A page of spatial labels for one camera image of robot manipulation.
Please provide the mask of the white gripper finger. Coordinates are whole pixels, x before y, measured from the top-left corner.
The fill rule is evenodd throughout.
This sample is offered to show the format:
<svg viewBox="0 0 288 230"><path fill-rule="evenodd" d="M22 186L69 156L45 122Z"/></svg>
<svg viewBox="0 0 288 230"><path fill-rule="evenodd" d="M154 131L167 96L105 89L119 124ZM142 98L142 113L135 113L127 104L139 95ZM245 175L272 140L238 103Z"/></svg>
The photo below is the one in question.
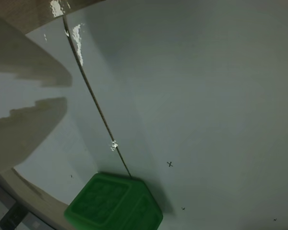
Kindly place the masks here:
<svg viewBox="0 0 288 230"><path fill-rule="evenodd" d="M64 118L67 99L50 98L0 118L0 174L22 163Z"/></svg>
<svg viewBox="0 0 288 230"><path fill-rule="evenodd" d="M53 56L0 18L0 72L43 87L70 87L72 76Z"/></svg>

